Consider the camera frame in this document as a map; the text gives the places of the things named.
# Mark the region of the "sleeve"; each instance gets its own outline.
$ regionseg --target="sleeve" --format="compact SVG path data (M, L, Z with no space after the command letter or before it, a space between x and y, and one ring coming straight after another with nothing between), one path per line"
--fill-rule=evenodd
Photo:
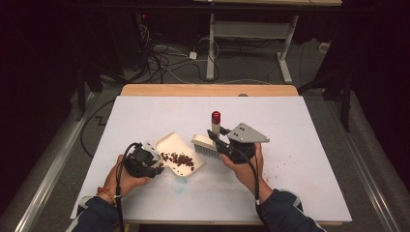
M274 189L261 205L261 216L270 231L325 231L304 215L300 198L287 190Z
M79 216L66 232L112 232L118 222L118 213L114 206L98 196L84 197L78 204Z

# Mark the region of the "cable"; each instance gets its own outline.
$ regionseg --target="cable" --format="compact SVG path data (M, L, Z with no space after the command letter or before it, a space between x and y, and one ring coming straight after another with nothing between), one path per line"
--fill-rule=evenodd
M269 82L265 82L262 80L256 80L256 79L239 79L239 80L231 80L231 81L225 81L222 83L218 83L218 84L229 84L229 83L235 83L235 82L241 82L241 81L253 81L253 82L259 82L259 83L263 83L263 84L267 84L267 85L272 85Z
M229 42L229 43L231 43L231 44L237 45L238 51L237 51L235 54L230 55L230 56L222 56L222 55L221 55L221 52L222 52L224 49L234 49L235 47L234 47L234 46L224 47L223 45L221 45L221 42L218 42L218 43L219 43L219 48L220 48L220 56L221 56L222 58L225 58L225 59L231 59L231 58L234 58L234 57L236 57L236 56L239 56L239 55L242 53L242 51L253 50L253 49L257 49L257 48L266 48L266 47L270 46L270 45L272 44L272 42L274 41L274 40L272 40L272 39L264 39L264 40L262 41L262 43L260 43L260 40L258 40L257 42L255 42L255 41L248 41L248 42L246 43L245 41L240 42L240 41L239 41L240 38L234 38L233 40L229 40L229 39L223 38L223 37L215 37L215 40L216 40L216 39L221 40L221 42L225 41L225 42Z
M145 45L142 47L142 49L144 49L144 48L148 45L148 41L150 40L150 30L148 30L148 28L147 28L146 26L142 25L142 24L140 24L139 26L145 29L144 35L143 35L143 37L142 37L142 41L145 40L145 35L147 35L147 37L146 37L146 38L147 38L146 43L145 43Z
M198 69L198 75L199 75L199 78L201 78L201 72L200 72L199 66L197 66L197 65L195 65L195 64L185 64L185 65L182 65L182 66L180 66L180 67L178 67L178 68L175 68L175 69L173 69L173 70L170 70L170 71L171 71L171 72L174 72L174 71L176 71L176 70L179 70L179 69L183 68L184 66L189 66L189 65L195 66L195 67Z
M185 84L193 84L193 83L190 83L190 82L187 82L187 81L185 81L185 80L180 79L178 76L176 76L176 75L174 74L174 72L172 72L171 70L169 70L167 67L164 67L164 69L167 70L169 73L171 73L177 80L181 81L182 83L185 83Z
M255 157L255 165L256 165L256 169L255 169L255 167L253 166L253 164L251 163L251 161L245 156L245 154L244 154L242 151L240 151L240 150L238 150L238 149L236 149L236 148L234 148L234 150L235 150L236 152L238 152L238 153L247 161L247 164L249 165L250 170L251 170L252 173L253 173L253 179L254 179L254 182L255 182L255 195L254 195L254 197L255 197L256 213L258 214L258 216L259 216L260 220L263 222L263 224L264 224L265 226L267 226L267 223L266 223L264 217L262 217L261 209L260 209L260 201L259 201L259 169L258 169L258 165L257 165L257 157L256 157L256 154L254 155L254 157Z
M178 55L178 56L185 56L185 57L188 57L188 55L186 55L186 54L184 54L183 52L181 52L180 50L178 50L178 49L176 49L176 48L173 48L173 47L170 47L170 46L165 46L165 45L154 45L154 48L156 47L156 46L159 46L159 47L166 47L166 50L165 51L163 51L163 52L160 52L160 53L165 53L168 49L171 49L171 50L175 50L175 51L178 51L178 53L177 54L173 54L173 53L165 53L165 54L167 54L167 55Z
M163 62L156 55L152 55L151 58L154 61L148 61L148 63L154 63L157 65L156 69L151 69L151 66L150 66L149 75L150 75L151 83L157 83L157 80L160 79L161 80L160 84L162 84L163 83L163 73L162 73L161 63ZM160 72L160 77L154 78L155 74L158 72Z
M100 106L88 119L87 121L85 121L84 127L82 127L81 132L80 132L80 136L79 136L79 140L81 142L81 147L84 150L84 152L92 159L94 156L87 150L87 148L85 147L84 144L84 140L83 140L83 135L84 135L84 131L85 128L87 127L88 123L90 123L91 119L94 118L94 116L100 111L102 110L104 107L106 107L107 105L109 105L110 103L115 102L115 99L110 100L108 102L106 102L105 104L103 104L102 106Z
M127 155L130 151L130 148L133 146L138 145L137 143L132 143L126 150L126 152L123 155L123 159L121 160L121 162L118 164L117 166L117 170L116 170L116 181L117 181L117 187L115 189L115 201L117 203L117 212L118 212L118 216L119 216L119 223L120 223L120 229L122 232L125 232L125 227L124 227L124 217L123 217L123 207L121 204L121 174L123 172L123 168L124 168L124 160L127 158Z
M211 40L211 39L208 38L208 37L204 37L204 38L202 38L201 40L198 41L197 45L199 45L199 43L201 43L201 42L203 42L203 41L205 41L205 40L211 41L211 42L213 42L213 43L217 46L217 55L214 57L214 59L217 58L218 55L220 54L220 47L218 46L218 44L217 44L216 41Z

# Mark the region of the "red cap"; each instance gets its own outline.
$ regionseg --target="red cap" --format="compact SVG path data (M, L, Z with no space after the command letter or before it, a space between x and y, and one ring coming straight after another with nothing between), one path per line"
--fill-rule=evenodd
M218 111L212 112L212 123L220 124L220 113Z

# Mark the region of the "table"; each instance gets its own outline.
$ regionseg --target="table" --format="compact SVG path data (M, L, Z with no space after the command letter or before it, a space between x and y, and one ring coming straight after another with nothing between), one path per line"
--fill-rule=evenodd
M264 4L264 5L293 5L315 7L340 6L341 0L214 0L212 4L233 3L233 4ZM293 15L290 23L268 23L268 22L243 22L243 21L216 21L215 14L210 18L209 34L209 55L206 78L214 79L215 66L215 37L241 37L241 38L261 38L261 39L284 39L281 52L277 53L278 65L280 67L283 80L286 84L292 83L289 69L286 65L286 54L292 42L293 33L298 22L298 15Z
M221 123L226 128L243 120L269 134L271 142L263 145L263 175L269 185L298 192L305 212L320 223L351 221L305 102L293 86L125 86L114 104L78 199L95 193L96 185L103 183L117 155L129 144L147 139L154 144L171 131L178 132L189 144L193 132L205 134L210 127L212 109L221 112ZM186 179L165 168L150 185L135 189L124 198L125 221L261 224L252 195L233 172L218 159L202 158L206 164Z

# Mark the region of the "table leg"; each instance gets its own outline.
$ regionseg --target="table leg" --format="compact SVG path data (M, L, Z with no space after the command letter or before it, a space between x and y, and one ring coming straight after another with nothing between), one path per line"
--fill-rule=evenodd
M287 51L289 49L289 46L292 42L292 37L293 37L293 33L295 32L295 29L296 29L296 24L298 22L298 18L299 18L298 15L294 15L292 17L292 22L290 23L289 28L288 28L287 33L286 33L286 38L285 38L285 41L284 41L283 51L277 53L279 67L280 67L280 70L282 72L283 80L286 84L291 84L292 83L292 78L290 77L289 69L287 68L285 58L286 58L286 54L287 54Z
M215 51L214 51L214 38L215 38L215 14L211 14L211 20L209 24L209 53L208 53L208 65L206 69L206 79L214 79L214 62L215 62Z

